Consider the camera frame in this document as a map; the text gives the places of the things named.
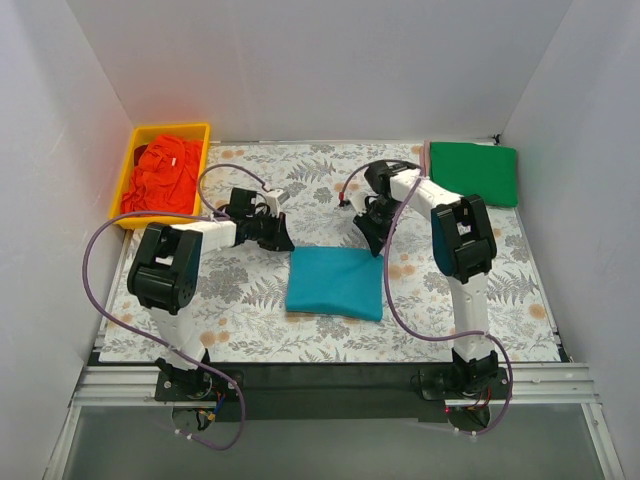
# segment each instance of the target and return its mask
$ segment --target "red cloth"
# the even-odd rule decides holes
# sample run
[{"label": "red cloth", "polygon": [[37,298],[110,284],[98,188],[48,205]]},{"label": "red cloth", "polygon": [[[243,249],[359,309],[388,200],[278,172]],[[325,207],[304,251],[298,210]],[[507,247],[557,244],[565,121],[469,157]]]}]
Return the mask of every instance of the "red cloth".
[{"label": "red cloth", "polygon": [[192,213],[201,154],[202,140],[158,136],[134,167],[120,212]]}]

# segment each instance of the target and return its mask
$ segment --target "blue towel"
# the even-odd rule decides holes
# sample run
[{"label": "blue towel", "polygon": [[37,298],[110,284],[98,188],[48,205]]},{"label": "blue towel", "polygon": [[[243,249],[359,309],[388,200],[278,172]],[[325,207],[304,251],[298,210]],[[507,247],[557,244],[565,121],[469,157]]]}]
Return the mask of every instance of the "blue towel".
[{"label": "blue towel", "polygon": [[291,254],[288,312],[382,320],[383,258],[369,250],[296,247]]}]

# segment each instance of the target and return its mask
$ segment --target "floral tablecloth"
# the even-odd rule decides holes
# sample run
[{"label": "floral tablecloth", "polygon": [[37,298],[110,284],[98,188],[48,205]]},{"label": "floral tablecloth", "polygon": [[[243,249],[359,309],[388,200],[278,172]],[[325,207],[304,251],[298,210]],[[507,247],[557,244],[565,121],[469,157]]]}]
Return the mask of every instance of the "floral tablecloth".
[{"label": "floral tablecloth", "polygon": [[[337,191],[348,174],[376,159],[418,160],[418,146],[239,145],[214,146],[209,164],[245,166],[272,186],[289,191],[284,204],[296,245],[366,248],[353,230],[353,210],[337,208]],[[239,171],[218,169],[206,179],[207,198],[226,203],[231,187],[258,189]],[[367,189],[359,176],[350,192]],[[405,321],[426,335],[453,332],[449,286],[431,250],[429,224],[406,210],[391,252],[391,288]],[[513,209],[490,208],[498,257],[489,278],[491,332],[514,361],[559,361],[539,280]],[[149,315],[127,292],[126,278],[142,231],[136,231],[116,286],[112,312],[156,333]],[[289,254],[261,250],[255,243],[204,255],[193,299],[193,321],[213,361],[219,362],[424,362],[450,361],[451,344],[428,343],[404,333],[387,305],[381,322],[337,316],[288,314],[284,299]],[[102,361],[154,361],[163,348],[109,324]]]}]

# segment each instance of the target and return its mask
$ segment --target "green cloth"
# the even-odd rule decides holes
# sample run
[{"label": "green cloth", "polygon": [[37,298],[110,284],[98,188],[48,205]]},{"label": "green cloth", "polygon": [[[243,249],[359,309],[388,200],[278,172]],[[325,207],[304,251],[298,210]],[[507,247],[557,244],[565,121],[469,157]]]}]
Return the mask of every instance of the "green cloth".
[{"label": "green cloth", "polygon": [[433,142],[431,180],[460,195],[480,195],[487,205],[518,205],[513,148]]}]

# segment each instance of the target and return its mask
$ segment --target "white panel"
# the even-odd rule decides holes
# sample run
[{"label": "white panel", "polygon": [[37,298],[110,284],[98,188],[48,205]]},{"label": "white panel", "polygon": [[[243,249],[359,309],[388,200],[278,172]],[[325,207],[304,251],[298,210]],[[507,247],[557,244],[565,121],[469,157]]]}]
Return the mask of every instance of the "white panel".
[{"label": "white panel", "polygon": [[68,0],[135,125],[208,121],[253,138],[223,0]]},{"label": "white panel", "polygon": [[[80,263],[131,124],[63,0],[0,1],[0,65],[0,478],[39,479],[97,329]],[[105,237],[103,298],[120,243]]]},{"label": "white panel", "polygon": [[215,138],[500,133],[570,0],[68,0],[134,123]]},{"label": "white panel", "polygon": [[560,334],[640,478],[640,5],[574,2],[505,131]]}]

